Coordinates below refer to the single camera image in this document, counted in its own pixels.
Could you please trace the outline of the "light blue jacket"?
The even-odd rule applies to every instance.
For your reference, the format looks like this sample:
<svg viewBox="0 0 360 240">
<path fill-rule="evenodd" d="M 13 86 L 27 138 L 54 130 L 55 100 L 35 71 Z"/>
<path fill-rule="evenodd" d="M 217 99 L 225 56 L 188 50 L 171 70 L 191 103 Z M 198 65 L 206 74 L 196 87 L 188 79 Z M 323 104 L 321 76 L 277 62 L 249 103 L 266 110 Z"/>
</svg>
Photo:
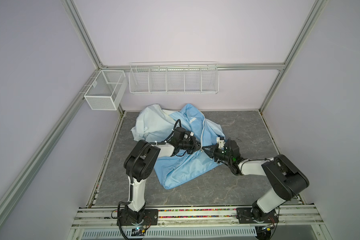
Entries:
<svg viewBox="0 0 360 240">
<path fill-rule="evenodd" d="M 167 143 L 173 153 L 159 154 L 154 170 L 160 184 L 172 189 L 216 168 L 216 163 L 202 147 L 217 144 L 222 127 L 208 119 L 196 107 L 185 105 L 180 111 L 163 110 L 154 104 L 142 110 L 131 129 L 136 142 Z"/>
</svg>

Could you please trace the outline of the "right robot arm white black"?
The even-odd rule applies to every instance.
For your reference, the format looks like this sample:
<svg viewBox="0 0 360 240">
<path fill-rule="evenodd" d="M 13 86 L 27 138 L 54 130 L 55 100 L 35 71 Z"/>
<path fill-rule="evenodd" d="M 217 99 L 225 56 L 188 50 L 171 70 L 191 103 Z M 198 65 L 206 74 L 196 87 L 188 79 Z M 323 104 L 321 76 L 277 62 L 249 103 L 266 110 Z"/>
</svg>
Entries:
<svg viewBox="0 0 360 240">
<path fill-rule="evenodd" d="M 277 207 L 290 201 L 310 185 L 308 178 L 285 155 L 263 160 L 245 159 L 241 156 L 236 141 L 221 138 L 218 138 L 215 145 L 204 146 L 202 150 L 216 163 L 226 165 L 235 176 L 267 177 L 272 188 L 244 214 L 256 223 L 270 219 Z"/>
</svg>

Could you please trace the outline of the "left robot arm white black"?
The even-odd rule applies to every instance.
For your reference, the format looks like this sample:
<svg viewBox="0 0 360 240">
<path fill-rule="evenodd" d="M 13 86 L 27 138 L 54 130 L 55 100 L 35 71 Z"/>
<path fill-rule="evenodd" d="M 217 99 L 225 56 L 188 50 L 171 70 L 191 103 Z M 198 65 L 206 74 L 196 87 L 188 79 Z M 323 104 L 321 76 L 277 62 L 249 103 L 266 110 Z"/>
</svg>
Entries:
<svg viewBox="0 0 360 240">
<path fill-rule="evenodd" d="M 152 173 L 156 161 L 161 157 L 182 157 L 192 155 L 201 149 L 200 142 L 194 133 L 182 127 L 178 119 L 172 132 L 161 142 L 147 142 L 140 140 L 124 162 L 124 168 L 129 179 L 129 198 L 124 205 L 124 210 L 118 210 L 118 218 L 127 218 L 134 224 L 140 224 L 145 212 L 146 179 Z"/>
</svg>

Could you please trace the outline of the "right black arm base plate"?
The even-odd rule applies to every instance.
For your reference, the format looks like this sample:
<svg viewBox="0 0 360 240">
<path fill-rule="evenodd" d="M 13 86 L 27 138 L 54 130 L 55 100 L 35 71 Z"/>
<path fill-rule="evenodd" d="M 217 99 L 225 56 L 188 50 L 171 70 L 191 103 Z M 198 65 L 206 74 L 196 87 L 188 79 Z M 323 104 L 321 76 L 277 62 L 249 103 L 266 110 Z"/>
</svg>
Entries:
<svg viewBox="0 0 360 240">
<path fill-rule="evenodd" d="M 263 213 L 258 208 L 242 207 L 236 208 L 236 211 L 240 224 L 276 224 L 279 222 L 278 214 L 275 210 Z"/>
</svg>

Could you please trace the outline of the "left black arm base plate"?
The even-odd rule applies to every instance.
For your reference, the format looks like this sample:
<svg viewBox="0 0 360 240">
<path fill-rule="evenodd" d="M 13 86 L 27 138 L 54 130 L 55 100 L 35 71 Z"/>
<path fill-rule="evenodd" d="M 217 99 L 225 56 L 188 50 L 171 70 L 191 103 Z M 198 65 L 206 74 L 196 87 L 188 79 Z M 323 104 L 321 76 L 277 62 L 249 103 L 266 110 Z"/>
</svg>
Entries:
<svg viewBox="0 0 360 240">
<path fill-rule="evenodd" d="M 130 209 L 122 209 L 120 213 L 120 221 L 123 226 L 132 225 L 151 225 L 156 226 L 159 219 L 158 209 L 142 209 L 139 212 Z"/>
</svg>

